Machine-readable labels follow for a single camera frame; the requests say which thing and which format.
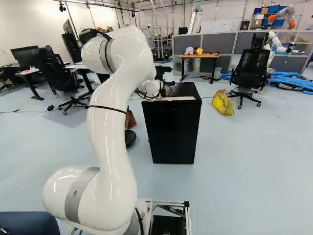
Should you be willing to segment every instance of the office chair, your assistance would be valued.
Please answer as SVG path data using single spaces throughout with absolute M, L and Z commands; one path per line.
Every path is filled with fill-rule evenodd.
M 13 87 L 13 84 L 6 84 L 5 82 L 8 80 L 7 75 L 5 74 L 5 71 L 0 69 L 0 82 L 3 83 L 3 86 L 0 87 L 0 92 L 2 92 L 2 90 L 4 88 L 8 88 L 10 89 L 11 87 Z
M 257 102 L 257 106 L 261 106 L 261 101 L 252 98 L 254 91 L 252 88 L 263 89 L 267 80 L 267 63 L 270 51 L 262 49 L 262 43 L 254 41 L 255 34 L 252 39 L 251 49 L 244 49 L 240 58 L 240 62 L 231 74 L 230 84 L 238 85 L 238 91 L 231 91 L 228 97 L 240 97 L 238 109 L 243 105 L 243 98 Z
M 55 60 L 48 58 L 45 50 L 39 50 L 36 56 L 36 67 L 42 72 L 48 83 L 52 88 L 62 92 L 75 92 L 79 85 L 75 76 L 64 69 L 62 65 Z M 82 103 L 82 100 L 88 100 L 89 97 L 75 98 L 70 97 L 67 102 L 58 105 L 58 109 L 62 109 L 62 106 L 67 107 L 64 109 L 63 114 L 67 115 L 67 111 L 73 106 L 73 104 L 80 104 L 87 108 L 87 104 Z
M 61 56 L 59 54 L 54 54 L 54 58 L 59 63 L 59 65 L 65 67 L 65 65 L 63 63 L 63 60 L 62 60 L 62 58 L 61 58 Z

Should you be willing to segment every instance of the blue bin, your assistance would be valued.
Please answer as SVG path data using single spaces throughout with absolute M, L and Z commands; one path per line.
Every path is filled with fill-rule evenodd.
M 277 13 L 279 12 L 279 9 L 280 9 L 280 5 L 269 6 L 268 13 Z
M 253 14 L 254 14 L 254 15 L 255 15 L 255 14 L 260 14 L 261 11 L 262 11 L 261 8 L 255 8 Z
M 263 26 L 268 26 L 268 20 L 263 20 L 263 21 L 262 21 L 262 25 L 263 25 Z
M 273 26 L 283 26 L 285 20 L 274 20 Z

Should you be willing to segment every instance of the gray partition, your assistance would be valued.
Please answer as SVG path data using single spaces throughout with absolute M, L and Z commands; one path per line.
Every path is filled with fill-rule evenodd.
M 276 71 L 298 72 L 300 73 L 307 57 L 281 56 L 276 55 L 271 63 L 271 67 Z
M 187 47 L 201 47 L 201 35 L 186 35 L 174 37 L 174 55 L 182 55 Z
M 204 34 L 202 49 L 206 52 L 219 51 L 221 54 L 231 54 L 236 33 Z
M 241 54 L 243 53 L 244 49 L 251 48 L 251 41 L 253 34 L 263 34 L 264 32 L 239 32 L 237 37 L 237 42 L 235 46 L 235 54 Z
M 235 55 L 241 54 L 246 48 L 251 47 L 251 40 L 253 33 L 261 34 L 267 31 L 239 31 L 229 33 L 217 33 L 217 34 L 203 34 L 203 35 L 181 35 L 174 37 L 174 50 L 173 50 L 173 73 L 174 75 L 181 74 L 181 59 L 178 55 L 185 53 L 187 47 L 202 47 L 204 51 L 219 51 L 221 57 L 217 59 L 216 67 L 222 67 L 222 72 L 228 72 L 228 67 L 231 63 L 231 57 L 235 62 Z M 305 51 L 304 54 L 291 54 L 289 56 L 283 56 L 277 54 L 272 61 L 271 67 L 277 71 L 290 71 L 290 72 L 303 72 L 303 68 L 306 65 L 306 61 L 309 58 L 309 54 L 313 50 L 313 32 L 306 31 L 279 31 L 278 38 L 281 42 L 285 42 L 285 38 L 288 41 L 296 39 L 296 43 L 301 42 L 293 47 L 293 49 Z M 185 66 L 186 72 L 192 75 L 205 75 L 212 72 L 212 60 L 201 59 L 199 62 L 193 62 L 193 67 L 189 68 Z
M 313 48 L 313 33 L 299 33 L 296 45 L 292 48 L 294 50 L 305 51 L 304 54 L 301 55 L 309 55 Z
M 222 73 L 228 72 L 230 57 L 230 55 L 221 55 L 220 58 L 216 60 L 216 67 L 221 67 Z M 212 67 L 213 59 L 201 59 L 200 72 L 212 72 Z

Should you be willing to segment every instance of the chair base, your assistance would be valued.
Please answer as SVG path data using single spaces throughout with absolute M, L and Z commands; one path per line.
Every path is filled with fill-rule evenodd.
M 261 101 L 257 100 L 257 99 L 254 99 L 252 98 L 253 96 L 253 93 L 250 92 L 250 93 L 241 93 L 241 92 L 235 92 L 235 91 L 231 91 L 230 92 L 230 95 L 228 95 L 227 97 L 228 98 L 232 98 L 232 97 L 240 97 L 240 104 L 238 105 L 238 109 L 241 109 L 242 105 L 243 105 L 243 99 L 244 98 L 247 98 L 253 102 L 257 102 L 257 105 L 258 107 L 261 106 Z
M 82 103 L 82 102 L 81 102 L 82 100 L 88 100 L 88 101 L 89 101 L 89 97 L 75 98 L 75 97 L 72 97 L 72 96 L 71 96 L 69 101 L 67 101 L 67 102 L 65 102 L 65 103 L 63 103 L 63 104 L 59 104 L 59 105 L 58 105 L 58 109 L 61 110 L 61 109 L 62 109 L 62 106 L 66 106 L 66 105 L 67 105 L 67 107 L 66 107 L 66 108 L 64 109 L 64 111 L 63 111 L 63 114 L 64 114 L 64 115 L 67 115 L 67 114 L 68 114 L 67 111 L 73 106 L 73 104 L 80 104 L 80 105 L 83 105 L 84 108 L 87 109 L 87 108 L 88 108 L 88 105 Z
M 13 84 L 6 84 L 5 82 L 3 82 L 3 86 L 0 87 L 0 92 L 2 92 L 2 90 L 4 88 L 10 89 L 11 87 L 14 87 L 14 85 Z

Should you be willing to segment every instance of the desk leg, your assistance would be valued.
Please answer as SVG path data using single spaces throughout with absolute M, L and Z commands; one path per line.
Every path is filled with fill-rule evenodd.
M 185 79 L 185 58 L 181 59 L 181 79 L 180 81 L 182 82 Z
M 215 72 L 215 67 L 216 67 L 216 59 L 217 58 L 214 58 L 213 59 L 213 70 L 212 70 L 212 77 L 211 77 L 211 81 L 210 81 L 210 84 L 213 84 L 213 81 L 214 81 L 214 72 Z
M 90 83 L 90 81 L 88 79 L 88 76 L 87 76 L 86 72 L 84 70 L 81 70 L 81 73 L 82 73 L 84 82 L 86 84 L 86 87 L 88 88 L 88 92 L 85 93 L 85 94 L 80 95 L 79 98 L 85 97 L 85 96 L 93 93 L 93 89 L 91 87 L 91 83 Z
M 32 84 L 30 84 L 27 81 L 27 78 L 24 76 L 21 76 L 21 78 L 24 80 L 24 82 L 27 84 L 27 86 L 30 88 L 30 90 L 32 91 L 32 93 L 34 94 L 34 96 L 32 96 L 32 99 L 36 99 L 36 100 L 44 100 L 44 98 L 40 97 L 36 91 L 36 89 L 34 88 L 34 86 Z

